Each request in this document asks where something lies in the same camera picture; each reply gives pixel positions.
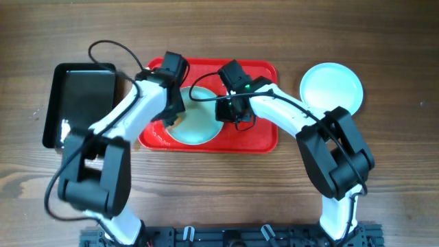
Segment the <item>light blue bowl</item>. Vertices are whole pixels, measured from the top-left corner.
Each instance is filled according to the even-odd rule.
[[[215,101],[195,102],[189,98],[190,87],[180,90],[186,111],[177,114],[182,120],[176,127],[167,129],[168,134],[176,141],[187,145],[206,143],[220,133],[224,122],[215,119]],[[192,90],[192,97],[207,99],[217,97],[214,92],[199,86]]]

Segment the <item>wood grain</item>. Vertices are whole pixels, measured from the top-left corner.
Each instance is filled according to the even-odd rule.
[[[41,137],[55,66],[88,61],[87,47],[103,38],[145,64],[166,50],[268,60],[295,97],[311,66],[350,67],[366,96],[355,122],[377,164],[357,217],[383,224],[386,246],[439,246],[437,1],[37,2],[48,4],[0,5],[0,246],[77,246],[79,230],[92,224],[44,214],[60,157]],[[120,49],[102,45],[96,56],[137,72]],[[317,222],[320,195],[295,140],[279,135],[262,156],[137,144],[130,202],[149,226]],[[55,194],[51,203],[74,214]]]

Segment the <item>table surface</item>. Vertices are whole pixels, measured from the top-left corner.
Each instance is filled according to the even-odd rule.
[[[376,160],[357,218],[383,224],[386,246],[439,245],[437,1],[17,2],[0,5],[0,246],[77,246],[79,230],[92,225],[44,213],[60,155],[41,139],[55,66],[88,62],[88,46],[103,38],[145,64],[166,50],[267,60],[295,97],[313,65],[350,67],[365,91],[354,119]],[[95,54],[137,72],[116,47]],[[54,210],[74,214],[52,194]],[[322,210],[282,130],[264,155],[151,152],[137,143],[130,204],[148,226],[315,223]]]

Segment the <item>plate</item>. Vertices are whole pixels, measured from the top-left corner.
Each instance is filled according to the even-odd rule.
[[[351,115],[363,102],[363,86],[349,68],[334,62],[312,67],[300,83],[300,98],[310,106],[333,110],[341,106]]]

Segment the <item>black mount bracket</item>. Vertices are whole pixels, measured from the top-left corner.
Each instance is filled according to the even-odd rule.
[[[62,165],[70,154],[92,137],[92,132],[72,130],[64,142]],[[86,167],[84,160],[97,155],[104,158],[102,170]],[[58,197],[79,211],[89,209],[111,218],[122,212],[130,190],[130,143],[122,138],[100,137],[61,173]]]
[[[340,139],[355,168],[366,182],[375,162],[351,114],[342,107],[325,114],[322,123]],[[329,138],[318,124],[305,126],[296,135],[296,139],[308,177],[323,196],[341,200],[349,189],[358,184],[339,147],[329,150],[326,144]]]
[[[160,67],[152,71],[144,70],[136,75],[136,80],[156,82],[167,89],[166,107],[152,121],[163,120],[165,127],[171,126],[178,118],[177,113],[186,110],[181,97],[180,86],[183,83],[188,66],[189,63],[183,56],[167,51]]]

